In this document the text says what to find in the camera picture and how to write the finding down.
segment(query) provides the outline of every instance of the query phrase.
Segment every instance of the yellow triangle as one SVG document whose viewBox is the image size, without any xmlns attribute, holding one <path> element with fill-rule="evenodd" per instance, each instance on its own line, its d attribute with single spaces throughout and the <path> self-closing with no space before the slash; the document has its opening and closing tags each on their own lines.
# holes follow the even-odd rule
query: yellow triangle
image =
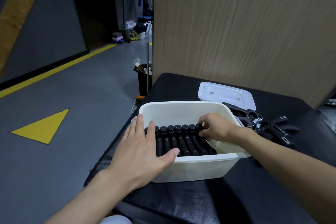
<svg viewBox="0 0 336 224">
<path fill-rule="evenodd" d="M 49 144 L 69 109 L 46 117 L 11 133 Z"/>
</svg>

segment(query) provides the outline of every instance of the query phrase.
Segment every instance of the person's left hand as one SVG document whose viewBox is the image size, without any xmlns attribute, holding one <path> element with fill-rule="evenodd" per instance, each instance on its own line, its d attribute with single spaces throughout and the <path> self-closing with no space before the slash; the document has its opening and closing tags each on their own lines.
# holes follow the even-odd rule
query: person's left hand
<svg viewBox="0 0 336 224">
<path fill-rule="evenodd" d="M 125 131 L 107 170 L 132 191 L 148 184 L 175 161 L 179 152 L 178 148 L 174 148 L 167 154 L 157 157 L 154 121 L 149 123 L 145 135 L 144 117 L 139 114 Z"/>
</svg>

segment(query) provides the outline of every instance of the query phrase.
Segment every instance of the trash bin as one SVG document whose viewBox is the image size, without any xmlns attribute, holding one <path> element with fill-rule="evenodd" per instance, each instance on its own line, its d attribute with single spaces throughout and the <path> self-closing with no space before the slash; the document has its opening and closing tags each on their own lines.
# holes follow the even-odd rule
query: trash bin
<svg viewBox="0 0 336 224">
<path fill-rule="evenodd" d="M 141 64 L 141 65 L 143 68 L 147 69 L 147 64 Z M 139 94 L 141 96 L 145 96 L 147 94 L 147 74 L 141 72 L 137 67 L 134 67 L 133 70 L 138 73 Z M 149 81 L 148 90 L 150 90 L 152 87 L 152 75 L 149 75 L 148 81 Z"/>
</svg>

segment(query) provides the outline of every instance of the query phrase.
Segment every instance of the black curtain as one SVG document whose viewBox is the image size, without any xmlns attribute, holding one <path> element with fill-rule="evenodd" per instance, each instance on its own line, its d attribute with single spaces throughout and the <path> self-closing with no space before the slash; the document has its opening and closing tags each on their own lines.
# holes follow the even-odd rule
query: black curtain
<svg viewBox="0 0 336 224">
<path fill-rule="evenodd" d="M 118 31 L 115 0 L 74 0 L 83 37 L 89 50 L 109 42 Z"/>
</svg>

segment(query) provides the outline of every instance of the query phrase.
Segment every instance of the black padded table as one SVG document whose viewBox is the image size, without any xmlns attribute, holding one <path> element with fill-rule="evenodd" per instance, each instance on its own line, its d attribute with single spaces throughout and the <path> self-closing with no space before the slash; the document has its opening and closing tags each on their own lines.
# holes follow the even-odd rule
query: black padded table
<svg viewBox="0 0 336 224">
<path fill-rule="evenodd" d="M 197 101 L 199 85 L 206 81 L 164 73 L 141 104 Z M 301 128 L 292 136 L 295 150 L 336 166 L 336 133 L 325 123 L 321 113 L 298 98 L 239 88 L 253 95 L 256 111 L 265 119 L 287 116 L 288 124 Z M 138 109 L 99 159 L 84 185 L 109 165 L 116 146 Z M 264 168 L 256 166 L 251 157 L 240 159 L 223 178 L 150 183 L 130 193 L 123 202 L 178 223 L 316 223 L 291 193 Z"/>
</svg>

